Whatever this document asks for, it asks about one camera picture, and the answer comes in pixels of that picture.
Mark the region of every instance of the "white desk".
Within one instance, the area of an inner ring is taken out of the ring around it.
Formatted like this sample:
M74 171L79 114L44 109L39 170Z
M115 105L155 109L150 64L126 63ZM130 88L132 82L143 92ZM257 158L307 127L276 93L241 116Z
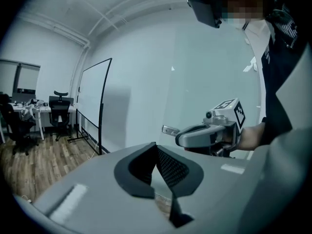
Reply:
M18 106L14 106L14 103L10 103L10 104L13 106L14 112L21 112L22 111L21 104L19 104ZM41 107L41 111L39 109L33 109L33 113L35 113L36 118L38 119L38 120L36 120L36 124L37 124L36 127L38 127L39 130L40 130L40 134L41 134L41 139L42 140L44 140L44 137L43 137L44 127L42 127L41 114L50 113L50 112L51 112L51 108L49 106ZM74 106L70 106L69 109L68 109L68 112L69 113L75 113L76 112L76 108ZM72 127L74 128L73 115L74 114L71 114L71 116L72 116L71 122L72 122ZM1 138L2 138L3 143L5 143L4 135L3 135L3 132L2 132L1 122L0 122L0 134L1 134Z

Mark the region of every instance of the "black office chair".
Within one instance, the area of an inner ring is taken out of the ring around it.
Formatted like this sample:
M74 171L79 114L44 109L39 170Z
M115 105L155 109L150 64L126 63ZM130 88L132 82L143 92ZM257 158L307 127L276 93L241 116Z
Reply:
M26 155L28 155L27 147L29 147L29 144L35 144L38 146L37 142L29 136L29 130L35 125L35 123L21 120L19 114L14 112L13 107L9 102L10 98L7 94L0 95L0 112L7 124L10 139L16 142L13 148L13 155L18 148L25 150Z
M62 96L67 96L68 93L59 93L57 91L54 91L54 94L59 96L59 98L58 100L49 100L49 107L51 108L50 123L57 128L58 133L56 141L58 141L61 135L66 134L70 137L70 133L67 129L67 125L69 123L68 109L70 106L70 102L62 100Z

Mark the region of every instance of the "vr headset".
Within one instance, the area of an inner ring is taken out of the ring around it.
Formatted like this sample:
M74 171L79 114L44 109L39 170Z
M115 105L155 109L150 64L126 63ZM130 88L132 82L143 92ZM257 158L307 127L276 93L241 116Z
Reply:
M197 20L213 28L222 23L222 0L186 0Z

